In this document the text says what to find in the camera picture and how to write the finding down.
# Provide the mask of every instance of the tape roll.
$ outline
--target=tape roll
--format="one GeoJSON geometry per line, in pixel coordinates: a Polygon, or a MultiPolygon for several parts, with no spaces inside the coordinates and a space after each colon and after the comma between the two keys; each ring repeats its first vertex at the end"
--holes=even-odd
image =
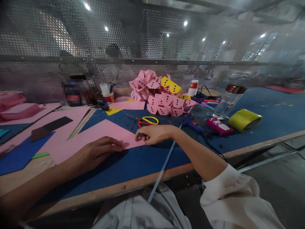
{"type": "Polygon", "coordinates": [[[228,124],[243,133],[257,125],[263,117],[246,109],[237,111],[228,121],[228,124]]]}

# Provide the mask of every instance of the ceiling light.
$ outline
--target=ceiling light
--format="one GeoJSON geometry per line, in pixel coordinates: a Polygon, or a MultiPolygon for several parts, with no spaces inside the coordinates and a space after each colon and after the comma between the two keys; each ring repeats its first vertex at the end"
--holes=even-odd
{"type": "Polygon", "coordinates": [[[87,3],[84,3],[84,5],[85,5],[87,10],[91,11],[91,8],[90,8],[90,6],[87,3]]]}

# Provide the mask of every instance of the yellow paper craft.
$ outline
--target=yellow paper craft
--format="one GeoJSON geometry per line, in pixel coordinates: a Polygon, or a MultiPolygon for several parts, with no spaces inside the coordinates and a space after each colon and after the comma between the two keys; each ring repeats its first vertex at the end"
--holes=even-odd
{"type": "Polygon", "coordinates": [[[189,95],[179,95],[178,98],[183,99],[183,100],[188,100],[191,97],[189,95]]]}
{"type": "Polygon", "coordinates": [[[175,84],[173,81],[171,81],[170,79],[168,79],[166,76],[164,76],[161,79],[161,86],[163,87],[168,87],[169,86],[169,90],[171,93],[176,94],[179,92],[182,92],[182,88],[180,86],[178,86],[177,84],[175,84]]]}

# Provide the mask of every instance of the hand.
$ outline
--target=hand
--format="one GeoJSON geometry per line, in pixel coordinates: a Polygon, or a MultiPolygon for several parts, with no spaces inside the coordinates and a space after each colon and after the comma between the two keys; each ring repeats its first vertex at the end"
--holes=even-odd
{"type": "Polygon", "coordinates": [[[159,142],[172,138],[175,131],[179,130],[178,127],[172,125],[150,125],[138,129],[136,132],[136,141],[140,141],[140,135],[145,145],[154,145],[159,142]]]}
{"type": "Polygon", "coordinates": [[[102,137],[88,143],[68,160],[57,165],[63,177],[63,183],[95,169],[111,153],[121,152],[122,143],[111,137],[102,137]]]}

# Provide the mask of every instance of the perforated metal screen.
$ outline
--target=perforated metal screen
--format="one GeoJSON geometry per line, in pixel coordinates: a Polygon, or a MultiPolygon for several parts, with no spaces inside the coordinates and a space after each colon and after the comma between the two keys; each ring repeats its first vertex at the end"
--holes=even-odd
{"type": "Polygon", "coordinates": [[[12,0],[1,20],[0,90],[34,102],[58,101],[70,73],[85,73],[97,89],[117,79],[117,96],[130,94],[141,69],[169,73],[183,90],[194,78],[208,87],[270,84],[300,55],[279,59],[275,43],[272,54],[242,61],[255,37],[281,29],[140,1],[12,0]]]}

